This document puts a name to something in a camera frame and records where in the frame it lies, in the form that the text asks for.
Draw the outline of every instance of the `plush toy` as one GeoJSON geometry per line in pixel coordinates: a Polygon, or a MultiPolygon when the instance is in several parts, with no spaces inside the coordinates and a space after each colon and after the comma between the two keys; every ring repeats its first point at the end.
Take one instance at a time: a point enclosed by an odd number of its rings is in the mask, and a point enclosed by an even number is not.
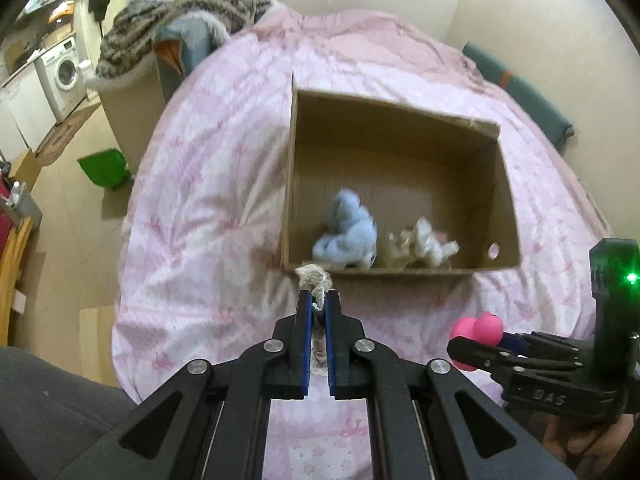
{"type": "Polygon", "coordinates": [[[351,189],[342,189],[322,212],[329,229],[316,242],[313,259],[333,267],[357,265],[369,269],[376,259],[378,232],[376,223],[360,197],[351,189]]]}
{"type": "Polygon", "coordinates": [[[379,245],[380,262],[391,269],[411,264],[437,269],[460,250],[455,241],[440,243],[426,218],[419,218],[413,228],[404,229],[399,235],[388,234],[379,245]]]}
{"type": "MultiPolygon", "coordinates": [[[[501,340],[504,333],[504,326],[502,320],[498,316],[494,316],[490,312],[485,312],[478,319],[472,317],[463,317],[457,320],[451,334],[449,335],[449,341],[462,336],[473,341],[478,341],[484,345],[497,345],[501,340]]],[[[458,361],[453,361],[456,368],[464,370],[465,372],[473,372],[475,367],[465,365],[458,361]]]]}

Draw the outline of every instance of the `pink toy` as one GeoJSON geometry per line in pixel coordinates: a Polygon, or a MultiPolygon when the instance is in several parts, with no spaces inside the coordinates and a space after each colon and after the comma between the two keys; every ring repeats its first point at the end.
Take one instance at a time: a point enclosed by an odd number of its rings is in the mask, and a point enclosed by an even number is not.
{"type": "MultiPolygon", "coordinates": [[[[455,337],[462,336],[484,345],[494,346],[501,341],[503,331],[502,320],[491,312],[485,312],[478,319],[463,317],[457,320],[451,329],[449,341],[455,337]]],[[[459,370],[464,370],[465,372],[476,370],[473,366],[453,360],[452,362],[459,370]]]]}

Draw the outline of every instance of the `shelf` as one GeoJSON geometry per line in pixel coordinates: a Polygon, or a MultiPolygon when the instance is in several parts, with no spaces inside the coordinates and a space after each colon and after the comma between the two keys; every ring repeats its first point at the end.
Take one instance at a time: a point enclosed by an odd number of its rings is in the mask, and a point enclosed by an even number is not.
{"type": "Polygon", "coordinates": [[[25,218],[20,228],[11,229],[0,258],[0,346],[7,345],[15,282],[18,279],[20,262],[32,228],[33,220],[25,218]]]}

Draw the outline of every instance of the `washing machine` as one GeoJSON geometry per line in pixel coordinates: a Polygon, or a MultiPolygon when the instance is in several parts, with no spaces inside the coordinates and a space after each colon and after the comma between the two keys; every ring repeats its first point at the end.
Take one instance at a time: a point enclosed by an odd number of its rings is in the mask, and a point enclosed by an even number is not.
{"type": "Polygon", "coordinates": [[[41,54],[34,63],[56,123],[60,124],[86,96],[76,40],[68,38],[61,41],[41,54]]]}

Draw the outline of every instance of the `silver bolt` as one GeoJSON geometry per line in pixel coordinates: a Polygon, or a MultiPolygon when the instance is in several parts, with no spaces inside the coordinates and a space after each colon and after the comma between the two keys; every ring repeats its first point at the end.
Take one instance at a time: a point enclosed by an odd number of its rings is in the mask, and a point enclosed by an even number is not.
{"type": "Polygon", "coordinates": [[[269,339],[264,342],[264,349],[267,352],[279,352],[284,348],[284,343],[279,339],[269,339]]]}
{"type": "Polygon", "coordinates": [[[435,359],[431,361],[431,370],[437,374],[447,374],[451,370],[451,365],[444,359],[435,359]]]}
{"type": "Polygon", "coordinates": [[[371,352],[376,347],[371,339],[358,339],[355,346],[358,352],[371,352]]]}
{"type": "Polygon", "coordinates": [[[190,374],[200,375],[207,371],[207,362],[204,359],[194,359],[187,365],[190,374]]]}

